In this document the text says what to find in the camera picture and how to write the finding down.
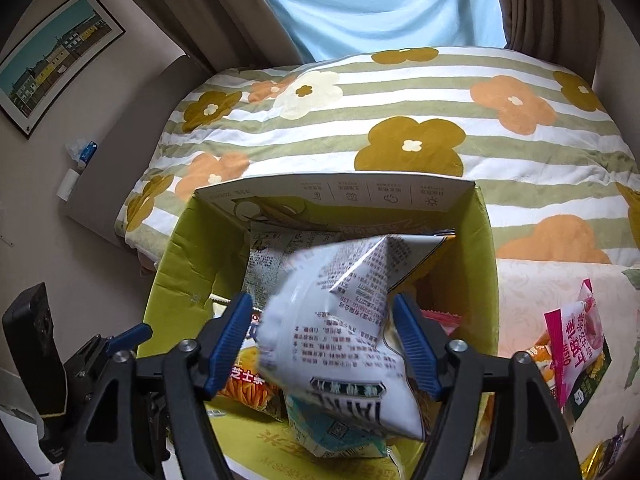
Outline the blue white snack bag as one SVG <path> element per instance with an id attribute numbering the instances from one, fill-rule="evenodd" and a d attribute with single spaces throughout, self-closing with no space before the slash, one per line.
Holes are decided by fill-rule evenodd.
<path id="1" fill-rule="evenodd" d="M 286 394 L 288 426 L 294 440 L 318 458 L 383 458 L 386 439 L 366 426 L 323 411 Z"/>

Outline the grey bed headboard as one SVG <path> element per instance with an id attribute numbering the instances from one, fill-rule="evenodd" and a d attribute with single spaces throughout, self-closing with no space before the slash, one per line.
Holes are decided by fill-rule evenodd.
<path id="1" fill-rule="evenodd" d="M 179 56 L 146 82 L 117 116 L 96 154 L 70 192 L 63 214 L 118 248 L 120 207 L 149 166 L 171 112 L 208 75 L 191 58 Z"/>

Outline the framed town picture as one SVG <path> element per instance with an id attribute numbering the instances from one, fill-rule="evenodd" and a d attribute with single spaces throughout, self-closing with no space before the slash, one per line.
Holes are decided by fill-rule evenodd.
<path id="1" fill-rule="evenodd" d="M 1 62 L 1 111 L 28 139 L 66 87 L 125 29 L 100 0 L 66 0 Z"/>

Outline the orange chips snack bag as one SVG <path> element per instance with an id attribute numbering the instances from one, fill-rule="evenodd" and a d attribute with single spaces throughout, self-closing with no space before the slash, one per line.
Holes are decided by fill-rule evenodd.
<path id="1" fill-rule="evenodd" d="M 258 372 L 259 350 L 255 336 L 261 316 L 261 310 L 253 310 L 241 349 L 235 358 L 229 378 L 219 393 L 256 412 L 283 420 L 286 411 L 282 390 Z"/>

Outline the white grey snack bag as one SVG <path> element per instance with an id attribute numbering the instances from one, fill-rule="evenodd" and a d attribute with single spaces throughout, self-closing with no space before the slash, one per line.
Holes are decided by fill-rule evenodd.
<path id="1" fill-rule="evenodd" d="M 426 263 L 433 235 L 379 235 L 293 252 L 257 330 L 259 370 L 287 394 L 380 434 L 426 435 L 388 295 Z"/>

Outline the green cardboard box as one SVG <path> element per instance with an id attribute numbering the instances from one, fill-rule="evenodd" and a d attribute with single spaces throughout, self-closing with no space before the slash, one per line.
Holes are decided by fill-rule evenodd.
<path id="1" fill-rule="evenodd" d="M 413 317 L 392 308 L 395 300 L 462 317 L 454 333 L 474 350 L 493 354 L 499 342 L 498 278 L 491 227 L 480 190 L 471 181 L 410 172 L 280 174 L 199 188 L 171 234 L 145 309 L 152 338 L 140 356 L 174 348 L 198 336 L 214 317 L 215 297 L 242 292 L 250 229 L 254 224 L 297 231 L 343 233 L 359 238 L 384 234 L 456 232 L 454 244 L 427 276 L 388 295 L 386 336 L 401 348 L 411 391 L 426 435 L 413 440 L 382 434 L 383 458 L 318 458 L 299 445 L 284 422 L 233 406 L 220 396 L 206 412 L 231 469 L 249 479 L 399 479 L 413 473 L 435 428 L 436 382 L 420 393 L 419 370 L 430 352 L 399 339 Z"/>

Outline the pink white snack bag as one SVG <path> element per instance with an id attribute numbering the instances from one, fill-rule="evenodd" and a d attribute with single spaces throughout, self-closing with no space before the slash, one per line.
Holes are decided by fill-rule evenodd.
<path id="1" fill-rule="evenodd" d="M 555 399 L 564 408 L 576 380 L 602 354 L 605 342 L 590 278 L 582 281 L 578 299 L 544 314 L 554 374 Z"/>

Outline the flower striped bed quilt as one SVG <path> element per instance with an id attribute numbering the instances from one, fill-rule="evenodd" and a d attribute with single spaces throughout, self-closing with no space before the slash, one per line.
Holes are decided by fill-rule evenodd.
<path id="1" fill-rule="evenodd" d="M 501 258 L 639 262 L 639 169 L 585 79 L 495 48 L 225 70 L 183 90 L 114 229 L 159 262 L 198 188 L 296 172 L 474 181 Z"/>

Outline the blue white bottle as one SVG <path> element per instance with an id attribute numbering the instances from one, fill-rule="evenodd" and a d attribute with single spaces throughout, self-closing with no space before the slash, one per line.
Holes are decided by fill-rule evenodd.
<path id="1" fill-rule="evenodd" d="M 96 154 L 98 144 L 96 142 L 88 142 L 79 152 L 77 159 L 77 168 L 79 172 L 83 172 L 87 167 L 93 155 Z"/>

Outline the dark green cracker bag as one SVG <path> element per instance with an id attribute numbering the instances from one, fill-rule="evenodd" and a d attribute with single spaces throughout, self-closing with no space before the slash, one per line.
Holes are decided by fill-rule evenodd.
<path id="1" fill-rule="evenodd" d="M 585 411 L 585 408 L 592 399 L 594 393 L 603 380 L 603 377 L 612 362 L 608 342 L 603 343 L 603 350 L 600 356 L 585 368 L 574 383 L 570 397 L 567 399 L 566 407 L 572 415 L 574 422 Z"/>

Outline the white text snack bag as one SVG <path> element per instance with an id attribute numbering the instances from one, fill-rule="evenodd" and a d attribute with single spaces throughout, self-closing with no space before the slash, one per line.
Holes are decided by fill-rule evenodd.
<path id="1" fill-rule="evenodd" d="M 343 233 L 297 231 L 254 224 L 250 229 L 250 252 L 242 291 L 253 299 L 254 307 L 262 310 L 269 298 L 295 270 L 328 250 L 337 258 L 329 270 L 331 280 L 340 278 L 373 248 L 386 240 L 384 250 L 387 290 L 403 290 L 413 286 L 434 269 L 438 260 L 454 244 L 456 232 L 440 230 L 421 234 L 384 234 L 367 237 L 347 237 Z"/>

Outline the brown left curtain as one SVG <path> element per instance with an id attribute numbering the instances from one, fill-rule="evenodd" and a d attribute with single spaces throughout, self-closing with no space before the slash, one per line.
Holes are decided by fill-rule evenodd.
<path id="1" fill-rule="evenodd" d="M 303 63 L 267 0 L 132 1 L 209 73 Z"/>

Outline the brown right curtain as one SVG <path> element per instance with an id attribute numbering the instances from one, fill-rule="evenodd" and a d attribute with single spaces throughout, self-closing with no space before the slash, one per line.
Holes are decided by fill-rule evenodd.
<path id="1" fill-rule="evenodd" d="M 499 0 L 506 47 L 593 82 L 604 13 L 598 0 Z"/>

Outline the pink striped snack bag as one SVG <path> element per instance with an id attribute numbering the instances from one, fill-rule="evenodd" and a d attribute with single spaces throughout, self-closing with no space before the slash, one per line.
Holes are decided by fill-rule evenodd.
<path id="1" fill-rule="evenodd" d="M 462 322 L 462 317 L 460 315 L 449 312 L 422 310 L 421 313 L 424 318 L 437 322 L 447 336 L 450 336 L 457 328 L 459 328 Z"/>

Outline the yellow gold snack bag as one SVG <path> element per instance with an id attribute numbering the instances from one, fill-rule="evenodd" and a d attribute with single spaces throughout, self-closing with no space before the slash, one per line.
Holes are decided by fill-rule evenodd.
<path id="1" fill-rule="evenodd" d="M 580 464 L 584 480 L 602 479 L 613 468 L 623 446 L 627 428 L 625 419 L 621 417 L 617 423 L 616 434 L 599 443 Z"/>

